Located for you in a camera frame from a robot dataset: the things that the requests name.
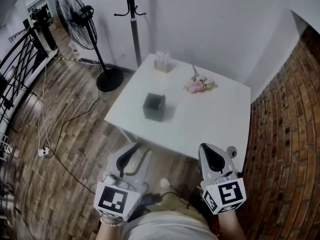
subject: black coat rack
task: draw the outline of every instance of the black coat rack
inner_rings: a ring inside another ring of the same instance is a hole
[[[126,2],[127,2],[127,6],[128,6],[128,12],[126,14],[115,13],[114,16],[127,16],[130,13],[130,15],[131,15],[130,23],[131,23],[135,58],[136,58],[136,63],[138,65],[138,67],[140,67],[141,53],[140,53],[140,44],[139,44],[139,35],[138,35],[138,26],[137,26],[136,15],[142,16],[142,15],[146,15],[146,13],[137,13],[138,6],[135,5],[135,0],[126,0]]]

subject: fan base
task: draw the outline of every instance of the fan base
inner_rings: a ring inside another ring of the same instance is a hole
[[[117,89],[124,80],[124,74],[118,69],[107,69],[107,75],[103,72],[96,79],[96,86],[102,92],[111,92]]]

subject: standing fan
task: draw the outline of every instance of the standing fan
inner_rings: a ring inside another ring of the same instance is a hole
[[[92,20],[94,9],[81,0],[55,0],[56,11],[61,24],[72,40],[84,49],[94,49],[103,68],[96,86],[102,92],[118,88],[124,80],[123,73],[115,68],[106,68],[97,47],[97,32]]]

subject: white table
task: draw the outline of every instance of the white table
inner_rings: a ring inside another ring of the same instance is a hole
[[[201,143],[224,151],[234,146],[237,156],[232,159],[233,164],[241,172],[250,126],[250,88],[196,66],[197,72],[214,79],[218,88],[189,93],[184,85],[194,75],[192,65],[171,59],[174,68],[164,73],[154,69],[155,57],[148,55],[104,120],[123,133],[195,159]],[[165,95],[162,122],[145,119],[143,104],[148,93]]]

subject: bracelet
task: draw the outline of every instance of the bracelet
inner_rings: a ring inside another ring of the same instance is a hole
[[[121,227],[123,225],[123,221],[116,223],[116,224],[110,224],[110,223],[106,223],[103,220],[103,217],[100,218],[100,222],[103,223],[104,225],[108,226],[108,227],[112,227],[112,228],[116,228],[116,227]]]

